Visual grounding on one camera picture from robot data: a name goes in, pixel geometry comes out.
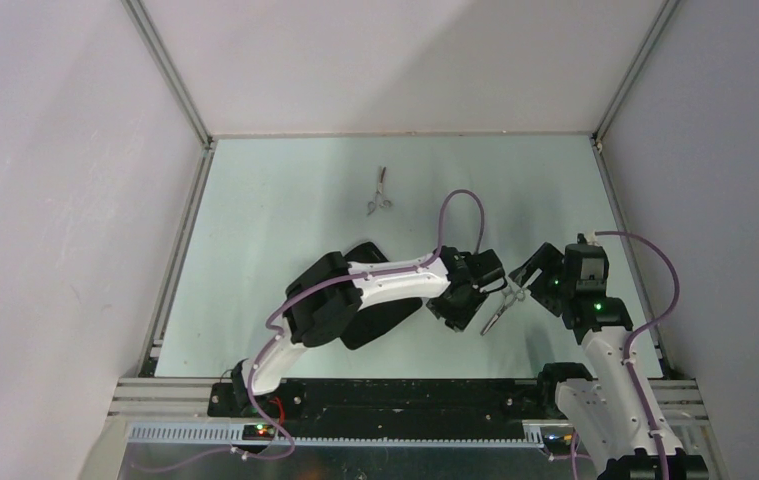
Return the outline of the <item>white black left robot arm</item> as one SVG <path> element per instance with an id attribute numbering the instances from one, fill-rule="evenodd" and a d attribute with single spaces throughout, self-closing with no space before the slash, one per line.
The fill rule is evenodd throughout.
<path id="1" fill-rule="evenodd" d="M 327 253 L 287 287 L 285 302 L 265 323 L 271 339 L 232 370 L 232 402 L 239 415 L 259 416 L 305 352 L 336 340 L 359 349 L 422 307 L 461 332 L 507 283 L 492 250 L 441 246 L 396 262 L 359 262 L 339 251 Z"/>

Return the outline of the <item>black zippered tool case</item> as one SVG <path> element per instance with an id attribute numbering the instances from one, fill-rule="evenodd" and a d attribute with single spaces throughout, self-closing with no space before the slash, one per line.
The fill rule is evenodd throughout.
<path id="1" fill-rule="evenodd" d="M 388 258 L 378 246 L 363 242 L 344 255 L 348 262 L 384 263 Z M 423 306 L 418 297 L 372 305 L 359 310 L 342 333 L 340 340 L 349 350 L 357 350 L 389 333 Z"/>

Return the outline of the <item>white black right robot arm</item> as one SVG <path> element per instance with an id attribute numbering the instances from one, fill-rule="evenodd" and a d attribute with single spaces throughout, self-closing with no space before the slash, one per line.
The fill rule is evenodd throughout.
<path id="1" fill-rule="evenodd" d="M 702 456 L 686 451 L 640 375 L 635 330 L 624 302 L 607 293 L 604 249 L 578 241 L 542 244 L 509 277 L 571 331 L 589 364 L 551 363 L 539 377 L 540 411 L 565 416 L 600 479 L 707 479 Z"/>

